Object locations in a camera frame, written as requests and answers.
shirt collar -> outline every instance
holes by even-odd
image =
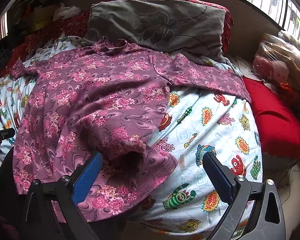
[[[103,36],[100,41],[94,44],[97,53],[101,55],[116,55],[124,51],[128,42],[126,40],[118,39],[111,43],[106,36]]]

metal bolt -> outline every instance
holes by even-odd
[[[70,179],[70,176],[69,175],[64,175],[61,177],[61,179],[64,181],[64,182],[67,182],[69,179]]]
[[[267,179],[267,183],[268,183],[269,185],[273,185],[273,184],[274,184],[274,182],[273,182],[272,179]]]
[[[40,183],[40,180],[39,179],[34,179],[33,181],[32,181],[32,184],[34,184],[34,185],[38,185]]]
[[[244,181],[245,179],[246,179],[245,176],[242,176],[242,175],[237,176],[238,181]]]

purple floral shirt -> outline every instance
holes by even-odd
[[[13,153],[18,192],[33,179],[57,181],[100,151],[104,165],[86,200],[78,204],[89,221],[122,213],[172,173],[177,160],[147,145],[160,124],[170,87],[184,85],[250,101],[235,73],[196,65],[118,40],[64,51],[12,75],[38,74],[22,117]],[[64,221],[57,204],[59,221]]]

cartoon print sheet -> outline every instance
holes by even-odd
[[[235,96],[185,87],[171,91],[167,113],[149,145],[179,160],[131,218],[159,233],[205,239],[228,207],[202,167],[205,152],[216,154],[233,174],[262,181],[260,141],[251,108]],[[234,238],[241,235],[252,206],[249,202]]]
[[[53,45],[44,49],[38,49],[36,54],[23,64],[26,67],[32,66],[37,61],[49,59],[61,51],[79,48],[81,42],[82,38],[77,36],[66,36],[56,39]],[[14,145],[18,126],[35,82],[36,79],[33,76],[23,76],[14,80],[8,75],[0,83],[0,130],[13,127],[16,131],[13,138],[2,141],[0,162],[3,161]]]

gray pillowcase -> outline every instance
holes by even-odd
[[[182,49],[197,57],[224,62],[222,9],[181,0],[117,0],[91,7],[84,46],[103,36],[125,39],[150,49]]]

